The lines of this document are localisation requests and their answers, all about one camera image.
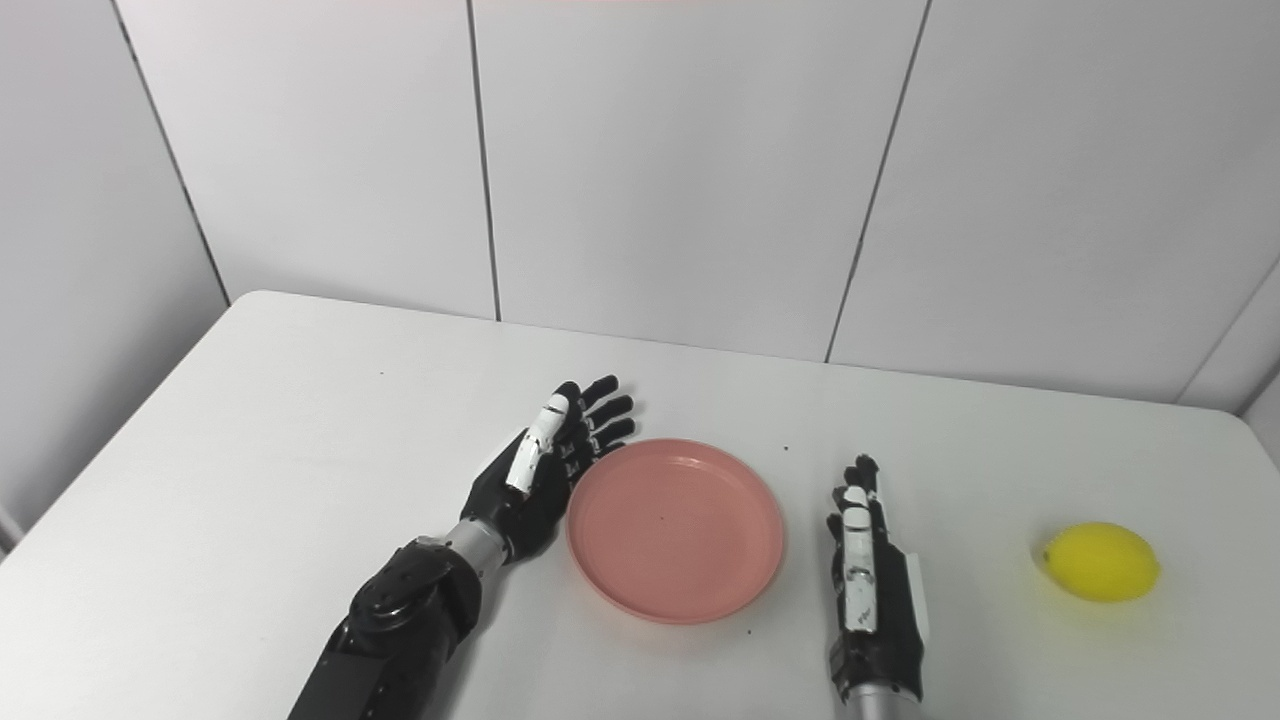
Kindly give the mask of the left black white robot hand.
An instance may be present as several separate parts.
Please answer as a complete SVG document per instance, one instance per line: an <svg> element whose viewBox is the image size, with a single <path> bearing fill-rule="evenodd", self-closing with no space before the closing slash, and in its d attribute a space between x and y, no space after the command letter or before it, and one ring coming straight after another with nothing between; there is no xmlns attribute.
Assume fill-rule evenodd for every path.
<svg viewBox="0 0 1280 720"><path fill-rule="evenodd" d="M585 473L637 429L634 398L620 387L616 375L562 383L472 483L460 518L495 532L507 562L550 543Z"/></svg>

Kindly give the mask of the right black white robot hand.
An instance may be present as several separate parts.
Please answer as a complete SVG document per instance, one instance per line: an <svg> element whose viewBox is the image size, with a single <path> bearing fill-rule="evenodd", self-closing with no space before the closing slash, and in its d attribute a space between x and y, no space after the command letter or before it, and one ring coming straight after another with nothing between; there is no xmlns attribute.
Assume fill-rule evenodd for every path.
<svg viewBox="0 0 1280 720"><path fill-rule="evenodd" d="M879 473L863 454L832 492L835 511L826 519L835 542L829 679L846 719L920 719L929 630L922 569L918 556L890 537Z"/></svg>

